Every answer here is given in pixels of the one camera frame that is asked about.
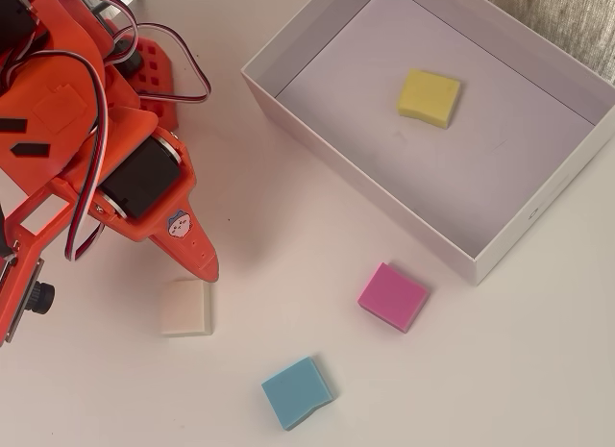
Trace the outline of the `orange gripper with sticker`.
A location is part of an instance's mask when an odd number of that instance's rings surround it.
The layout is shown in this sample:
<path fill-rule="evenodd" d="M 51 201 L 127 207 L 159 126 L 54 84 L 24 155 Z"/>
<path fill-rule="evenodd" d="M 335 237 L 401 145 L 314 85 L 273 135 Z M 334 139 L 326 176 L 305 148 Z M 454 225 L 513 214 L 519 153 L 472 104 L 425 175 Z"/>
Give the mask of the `orange gripper with sticker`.
<path fill-rule="evenodd" d="M 215 248 L 188 203 L 196 176 L 185 145 L 152 112 L 116 106 L 110 124 L 92 216 L 131 240 L 150 238 L 191 274 L 216 282 Z"/>

